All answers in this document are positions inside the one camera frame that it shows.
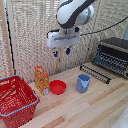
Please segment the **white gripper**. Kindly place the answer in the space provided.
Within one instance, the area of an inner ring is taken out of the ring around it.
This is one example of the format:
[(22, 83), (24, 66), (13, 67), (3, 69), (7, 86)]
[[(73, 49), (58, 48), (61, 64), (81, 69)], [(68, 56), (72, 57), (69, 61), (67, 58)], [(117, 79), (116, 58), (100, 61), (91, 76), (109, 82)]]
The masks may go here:
[[(80, 28), (75, 27), (71, 29), (57, 29), (51, 30), (47, 33), (47, 46), (50, 48), (74, 45), (79, 42)], [(71, 49), (66, 49), (66, 54), (70, 54)], [(58, 51), (54, 49), (54, 57), (57, 57)]]

